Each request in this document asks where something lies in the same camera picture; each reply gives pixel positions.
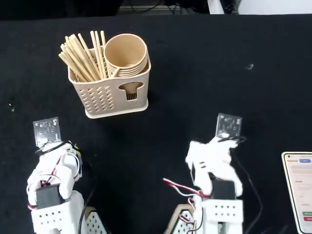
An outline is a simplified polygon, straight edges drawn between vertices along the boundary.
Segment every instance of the black cable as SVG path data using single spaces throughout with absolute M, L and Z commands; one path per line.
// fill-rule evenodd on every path
M 89 193 L 88 198 L 86 199 L 86 202 L 84 203 L 83 209 L 81 211 L 80 219 L 79 219 L 79 224 L 78 224 L 78 234 L 81 234 L 81 226 L 82 226 L 84 213 L 85 213 L 85 211 L 87 209 L 87 205 L 88 205 L 89 201 L 91 200 L 95 190 L 96 190 L 96 185 L 94 185 L 93 189 Z
M 170 8 L 170 6 L 167 6 L 167 7 L 172 12 L 172 14 L 175 14 L 175 12 Z
M 247 138 L 245 138 L 244 136 L 229 136 L 229 137 L 218 140 L 218 142 L 224 142 L 227 140 L 237 140 L 237 143 L 240 144 L 240 143 L 246 141 Z
M 95 191 L 96 188 L 97 188 L 97 182 L 98 182 L 97 177 L 95 176 L 95 173 L 94 173 L 94 171 L 93 171 L 93 166 L 92 166 L 92 164 L 91 164 L 90 161 L 88 161 L 88 160 L 86 160 L 86 162 L 87 162 L 86 164 L 89 166 L 89 168 L 87 168 L 86 164 L 84 164 L 84 165 L 85 165 L 84 167 L 85 167 L 86 169 L 90 170 L 91 176 L 93 177 L 94 185 L 93 185 L 93 188 L 92 188 L 91 192 L 89 193 L 87 199 L 85 200 L 83 209 L 82 209 L 82 211 L 81 211 L 81 215 L 80 215 L 80 219 L 79 219 L 79 224 L 78 224 L 78 234 L 81 234 L 81 226 L 82 226 L 82 221 L 83 221 L 84 213 L 85 213 L 85 211 L 86 211 L 86 208 L 87 208 L 88 203 L 90 202 L 90 200 L 91 200 L 91 198 L 92 198 L 92 196 L 93 196 L 93 194 L 94 194 L 94 191 Z
M 37 151 L 36 151 L 36 154 L 39 155 L 39 156 L 44 155 L 44 154 L 47 154 L 47 153 L 49 153 L 49 152 L 52 152 L 52 151 L 54 151 L 54 150 L 57 150 L 58 148 L 62 147 L 63 145 L 65 145 L 65 144 L 67 144 L 67 143 L 70 144 L 75 150 L 77 150 L 78 152 L 80 152 L 80 150 L 79 150 L 71 141 L 66 140 L 66 141 L 63 141 L 61 144 L 59 144 L 59 145 L 57 145 L 57 146 L 55 146 L 55 147 L 53 147 L 53 148 L 51 148 L 51 149 L 49 149 L 49 150 L 46 150 L 46 151 L 37 150 Z
M 176 8 L 177 8 L 177 5 L 175 5 L 175 7 L 174 7 L 174 14 L 176 13 Z
M 128 1 L 128 3 L 129 3 L 129 5 L 131 6 L 131 9 L 132 9 L 135 13 L 138 13 L 138 14 L 144 13 L 144 12 L 147 12 L 147 11 L 150 11 L 150 10 L 154 9 L 155 7 L 159 6 L 159 5 L 161 4 L 161 2 L 162 2 L 162 0 L 160 0 L 155 6 L 153 6 L 153 7 L 151 7 L 151 8 L 148 8 L 148 9 L 146 9 L 146 10 L 144 10 L 144 11 L 137 11 L 137 10 L 134 8 L 133 4 L 130 2 L 130 0 L 127 0 L 127 1 Z
M 239 167 L 243 170 L 243 172 L 246 174 L 247 178 L 248 178 L 248 181 L 250 183 L 250 186 L 251 188 L 253 189 L 253 192 L 255 194 L 255 196 L 257 197 L 257 200 L 258 200 L 258 203 L 260 205 L 260 210 L 259 210 L 259 213 L 258 215 L 254 218 L 254 220 L 251 222 L 251 224 L 249 225 L 249 227 L 247 228 L 247 230 L 245 231 L 244 234 L 249 234 L 249 232 L 251 231 L 251 229 L 254 227 L 254 225 L 258 222 L 258 220 L 260 219 L 260 216 L 262 214 L 262 210 L 263 210 L 263 204 L 262 204 L 262 201 L 261 201 L 261 197 L 256 189 L 256 187 L 254 186 L 254 183 L 253 181 L 251 180 L 247 170 L 243 167 L 243 165 L 240 163 L 240 161 L 238 160 L 238 158 L 235 156 L 234 154 L 234 150 L 233 149 L 230 149 L 230 153 L 232 155 L 232 157 L 236 160 L 236 162 L 238 163 Z
M 201 208 L 201 212 L 202 212 L 201 213 L 201 222 L 200 222 L 199 227 L 196 229 L 193 229 L 193 230 L 188 230 L 188 232 L 186 234 L 188 234 L 190 232 L 197 232 L 201 228 L 201 226 L 203 225 L 203 220 L 204 220 L 204 208 Z

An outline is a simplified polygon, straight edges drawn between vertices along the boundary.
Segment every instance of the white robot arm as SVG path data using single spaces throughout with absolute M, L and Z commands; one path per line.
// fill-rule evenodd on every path
M 243 186 L 230 165 L 230 151 L 242 140 L 240 127 L 240 117 L 219 114 L 215 137 L 209 143 L 191 141 L 185 161 L 200 193 L 197 191 L 193 196 L 194 228 L 186 233 L 243 233 L 243 202 L 237 199 Z
M 79 152 L 69 141 L 46 144 L 40 152 L 39 163 L 26 188 L 34 231 L 77 234 L 84 206 L 82 195 L 73 191 L 74 182 L 82 177 Z M 81 233 L 87 233 L 84 219 Z
M 35 233 L 107 234 L 96 211 L 85 220 L 86 204 L 73 190 L 82 177 L 80 150 L 61 141 L 59 119 L 36 121 L 34 130 L 39 163 L 27 179 L 26 192 Z

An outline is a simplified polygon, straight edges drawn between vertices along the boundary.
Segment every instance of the red button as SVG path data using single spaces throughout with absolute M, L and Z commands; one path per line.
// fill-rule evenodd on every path
M 303 217 L 304 221 L 310 221 L 312 222 L 312 217 Z

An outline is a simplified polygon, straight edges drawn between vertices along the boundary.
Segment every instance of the green button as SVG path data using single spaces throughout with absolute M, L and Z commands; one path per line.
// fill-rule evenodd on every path
M 312 216 L 312 212 L 302 212 L 303 216 Z

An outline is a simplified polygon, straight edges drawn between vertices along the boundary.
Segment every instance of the smartphone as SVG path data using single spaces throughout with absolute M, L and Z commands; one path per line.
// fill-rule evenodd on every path
M 298 233 L 312 234 L 312 152 L 284 152 L 282 161 Z

